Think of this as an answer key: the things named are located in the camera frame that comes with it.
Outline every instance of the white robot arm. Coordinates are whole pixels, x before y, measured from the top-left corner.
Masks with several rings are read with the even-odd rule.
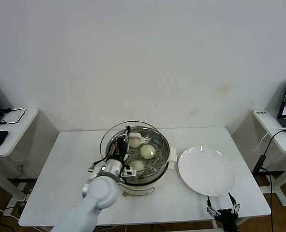
[[[77,206],[69,209],[65,217],[52,229],[53,232],[91,232],[98,222],[102,209],[115,203],[119,193],[117,182],[109,176],[95,178],[87,194]]]
[[[67,211],[52,232],[93,231],[101,210],[116,202],[121,177],[136,177],[136,170],[124,165],[123,161],[129,149],[129,133],[130,127],[127,127],[123,135],[116,139],[117,149],[114,149],[113,154],[107,158],[101,168],[94,169],[94,166],[105,158],[93,163],[90,172],[94,174],[84,185],[84,199]]]

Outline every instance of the wooden floor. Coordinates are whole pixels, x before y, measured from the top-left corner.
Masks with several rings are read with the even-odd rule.
[[[268,182],[265,177],[260,176],[256,177],[256,181],[260,186],[267,185]],[[32,185],[27,185],[26,190],[32,188]],[[286,195],[286,184],[282,187]],[[265,194],[265,198],[270,202],[270,195]],[[10,194],[0,188],[0,208],[4,209],[7,202],[10,199]],[[286,207],[282,207],[275,195],[273,195],[272,200],[273,208],[273,219],[274,219],[274,231],[275,232],[286,232]],[[16,209],[13,214],[15,217],[19,217],[18,210]],[[32,228],[22,228],[18,225],[18,222],[11,217],[2,216],[0,222],[4,225],[13,227],[15,232],[36,232]],[[161,227],[165,231],[180,231],[180,230],[195,230],[195,229],[210,229],[212,228],[211,222],[188,222],[188,223],[170,223],[170,224],[161,224]],[[160,232],[163,231],[158,225],[135,225],[127,226],[127,232]],[[124,232],[125,226],[117,226],[113,228],[116,232]],[[270,216],[267,217],[258,217],[251,218],[244,224],[240,225],[240,230],[243,232],[271,232],[271,219]],[[0,226],[0,232],[10,232],[12,231],[9,228]]]

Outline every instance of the white plate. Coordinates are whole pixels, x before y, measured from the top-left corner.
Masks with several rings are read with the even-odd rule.
[[[194,191],[212,197],[227,194],[235,185],[235,170],[225,156],[208,146],[185,150],[178,161],[184,182]]]

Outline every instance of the white table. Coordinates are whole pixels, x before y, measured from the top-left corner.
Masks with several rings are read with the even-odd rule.
[[[255,109],[253,111],[255,118],[262,125],[266,131],[271,131],[277,128],[282,128],[283,126],[277,121],[278,110],[268,110],[268,109]],[[279,130],[274,130],[270,133],[270,137],[275,135]],[[282,132],[274,137],[275,144],[279,149],[286,155],[286,132]],[[281,190],[281,186],[286,183],[286,171],[281,174],[276,180],[271,177],[273,183],[273,193],[276,194],[282,206],[286,206],[286,196]],[[260,187],[262,193],[270,193],[271,186],[262,186]]]
[[[20,118],[22,113],[23,110],[9,112],[8,114],[5,114],[2,120],[5,120],[7,122],[16,122]],[[24,132],[28,129],[29,125],[35,119],[37,114],[38,109],[27,108],[25,114],[18,123],[0,125],[0,131],[7,130],[9,132],[3,144],[0,146],[0,158],[6,157],[11,154],[11,152],[23,136]],[[11,206],[13,203],[16,203],[19,200],[23,201],[25,199],[25,194],[21,191],[24,186],[25,184],[23,183],[20,183],[18,187],[14,186],[5,178],[5,176],[0,171],[0,187],[13,196],[8,206]]]
[[[180,154],[188,147],[207,145],[226,154],[235,165],[236,184],[231,191],[241,204],[240,217],[271,213],[239,150],[226,128],[162,129],[170,146]],[[105,131],[59,134],[20,217],[21,226],[52,227],[66,210],[82,200],[87,168],[99,159],[99,144]],[[186,186],[178,171],[168,170],[163,184],[147,196],[122,196],[99,215],[98,225],[150,224],[212,220],[206,211],[207,197]],[[213,207],[232,207],[229,196],[211,198]]]

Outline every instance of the stain on wall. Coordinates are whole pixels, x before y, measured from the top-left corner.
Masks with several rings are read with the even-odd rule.
[[[199,111],[200,111],[200,110],[199,110],[198,108],[196,108],[196,109],[190,111],[190,112],[189,112],[189,115],[190,115],[191,117],[195,117],[195,116],[199,113]]]
[[[219,88],[216,89],[217,93],[230,93],[233,89],[234,84],[233,83],[228,83],[223,86],[220,86]]]

